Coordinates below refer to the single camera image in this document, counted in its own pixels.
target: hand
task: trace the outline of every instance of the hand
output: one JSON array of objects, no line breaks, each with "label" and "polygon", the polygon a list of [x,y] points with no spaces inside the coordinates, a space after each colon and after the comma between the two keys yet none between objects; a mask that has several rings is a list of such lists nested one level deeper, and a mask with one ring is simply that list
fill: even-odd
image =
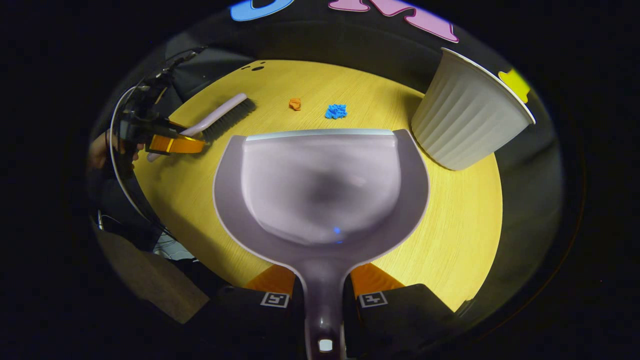
[{"label": "hand", "polygon": [[[104,132],[91,143],[89,146],[89,157],[87,158],[87,169],[102,168],[104,166],[107,157],[111,156],[108,148],[109,138],[110,136],[107,136],[107,133]],[[138,150],[133,154],[134,161],[138,159],[138,151],[144,149],[144,147],[144,144],[138,144]],[[120,140],[120,154],[124,154],[124,152],[124,141]]]}]

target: dustpan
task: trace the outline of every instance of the dustpan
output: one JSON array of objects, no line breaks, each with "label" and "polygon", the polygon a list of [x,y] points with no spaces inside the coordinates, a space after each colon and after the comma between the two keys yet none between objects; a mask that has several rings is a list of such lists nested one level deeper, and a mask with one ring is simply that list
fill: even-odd
[{"label": "dustpan", "polygon": [[344,358],[347,274],[407,239],[428,198],[426,166],[405,129],[233,136],[213,183],[229,235],[300,278],[310,359]]}]

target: table surface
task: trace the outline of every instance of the table surface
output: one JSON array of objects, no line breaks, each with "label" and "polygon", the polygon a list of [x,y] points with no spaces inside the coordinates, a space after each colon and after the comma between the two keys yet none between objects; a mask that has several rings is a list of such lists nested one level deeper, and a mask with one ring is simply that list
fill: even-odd
[{"label": "table surface", "polygon": [[[192,126],[240,92],[257,103],[253,113],[203,153],[161,156],[149,163],[141,151],[135,168],[165,226],[204,265],[236,286],[270,264],[242,249],[214,210],[212,182],[229,138],[302,129],[410,129],[424,96],[391,80],[335,65],[289,60],[249,65],[209,85],[170,118]],[[293,97],[301,99],[301,111],[289,108]],[[346,104],[348,116],[326,119],[330,104]],[[431,180],[426,214],[403,244],[373,263],[405,285],[425,284],[455,311],[476,295],[495,257],[502,225],[500,175],[492,154],[462,171],[447,170],[422,155]]]}]

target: hand brush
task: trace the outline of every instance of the hand brush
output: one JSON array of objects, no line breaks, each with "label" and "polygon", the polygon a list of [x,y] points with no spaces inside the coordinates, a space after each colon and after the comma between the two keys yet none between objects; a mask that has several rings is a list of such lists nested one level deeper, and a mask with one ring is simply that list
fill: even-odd
[{"label": "hand brush", "polygon": [[[194,136],[202,133],[207,142],[219,138],[226,130],[244,119],[249,113],[255,110],[255,102],[247,98],[245,93],[237,94],[229,99],[212,113],[208,114],[197,125],[181,132],[181,135]],[[160,154],[151,153],[147,155],[147,160],[153,162]]]}]

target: white cup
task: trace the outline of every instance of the white cup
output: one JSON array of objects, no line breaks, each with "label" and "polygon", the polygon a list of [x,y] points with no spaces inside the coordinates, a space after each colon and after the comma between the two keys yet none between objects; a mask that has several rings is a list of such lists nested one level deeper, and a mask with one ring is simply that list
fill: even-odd
[{"label": "white cup", "polygon": [[411,129],[431,158],[451,170],[463,170],[536,121],[492,73],[454,51],[443,47],[442,52]]}]

